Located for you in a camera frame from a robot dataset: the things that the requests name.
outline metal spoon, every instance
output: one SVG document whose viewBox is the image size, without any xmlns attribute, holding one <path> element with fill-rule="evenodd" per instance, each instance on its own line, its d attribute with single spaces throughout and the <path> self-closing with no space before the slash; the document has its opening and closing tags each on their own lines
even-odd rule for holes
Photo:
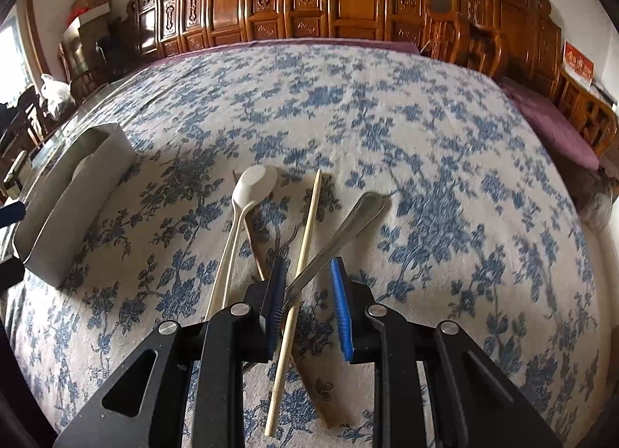
<svg viewBox="0 0 619 448">
<path fill-rule="evenodd" d="M 284 294 L 283 311 L 286 313 L 291 303 L 301 294 L 303 288 L 310 283 L 318 272 L 333 256 L 352 238 L 359 235 L 363 228 L 381 213 L 387 205 L 389 197 L 380 193 L 367 192 L 361 195 L 352 211 L 346 216 L 342 225 L 337 229 L 331 241 L 316 254 L 305 269 L 296 276 Z"/>
<path fill-rule="evenodd" d="M 210 294 L 209 308 L 206 310 L 206 320 L 215 315 L 219 310 L 226 308 L 228 304 L 228 293 L 230 292 L 230 281 L 236 259 L 236 247 L 238 236 L 241 231 L 241 223 L 248 212 L 264 200 L 277 183 L 277 169 L 272 166 L 252 165 L 244 173 L 234 186 L 232 192 L 232 208 L 234 209 L 234 220 L 232 229 L 228 235 L 228 240 L 219 261 L 215 283 Z"/>
</svg>

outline metal utensil handle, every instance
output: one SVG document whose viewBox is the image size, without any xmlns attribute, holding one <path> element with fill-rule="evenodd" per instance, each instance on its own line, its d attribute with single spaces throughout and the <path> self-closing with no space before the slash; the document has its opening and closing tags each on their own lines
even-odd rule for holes
<svg viewBox="0 0 619 448">
<path fill-rule="evenodd" d="M 389 197 L 380 193 L 367 192 L 361 195 L 351 212 L 337 229 L 331 241 L 316 254 L 305 269 L 287 287 L 284 295 L 284 312 L 290 307 L 303 288 L 322 270 L 330 259 L 385 208 Z"/>
</svg>

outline white plastic bag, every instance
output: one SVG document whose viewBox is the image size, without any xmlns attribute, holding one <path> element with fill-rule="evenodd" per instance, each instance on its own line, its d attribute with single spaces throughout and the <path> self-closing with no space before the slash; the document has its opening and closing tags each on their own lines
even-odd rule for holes
<svg viewBox="0 0 619 448">
<path fill-rule="evenodd" d="M 50 75 L 41 75 L 41 79 L 41 95 L 47 99 L 47 111 L 57 120 L 64 108 L 75 104 L 70 86 Z"/>
</svg>

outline blue flower pattern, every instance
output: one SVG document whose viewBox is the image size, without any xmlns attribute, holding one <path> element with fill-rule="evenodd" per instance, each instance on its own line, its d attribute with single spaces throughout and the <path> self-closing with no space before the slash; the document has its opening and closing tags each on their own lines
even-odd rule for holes
<svg viewBox="0 0 619 448">
<path fill-rule="evenodd" d="M 232 217 L 231 171 L 261 162 L 280 171 L 251 217 L 268 264 L 282 255 L 291 276 L 317 169 L 314 251 L 361 192 L 389 194 L 382 223 L 343 251 L 351 276 L 410 320 L 457 320 L 562 441 L 581 435 L 572 427 L 600 358 L 592 267 L 547 153 L 490 79 L 387 50 L 232 48 L 142 70 L 80 128 L 108 121 L 128 134 L 134 165 L 63 287 L 29 275 L 9 292 L 15 354 L 58 430 L 159 321 L 202 318 Z M 248 243 L 237 253 L 233 299 L 256 276 Z M 340 426 L 324 430 L 291 368 L 277 436 L 265 438 L 273 364 L 259 365 L 244 376 L 246 445 L 366 446 L 373 373 L 340 369 L 327 272 L 304 292 L 296 344 Z"/>
</svg>

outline window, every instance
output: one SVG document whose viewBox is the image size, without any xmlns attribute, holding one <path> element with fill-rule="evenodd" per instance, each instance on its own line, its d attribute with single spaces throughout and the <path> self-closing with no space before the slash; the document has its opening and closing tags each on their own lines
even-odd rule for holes
<svg viewBox="0 0 619 448">
<path fill-rule="evenodd" d="M 0 27 L 0 55 L 0 103 L 11 106 L 32 84 L 15 16 Z"/>
</svg>

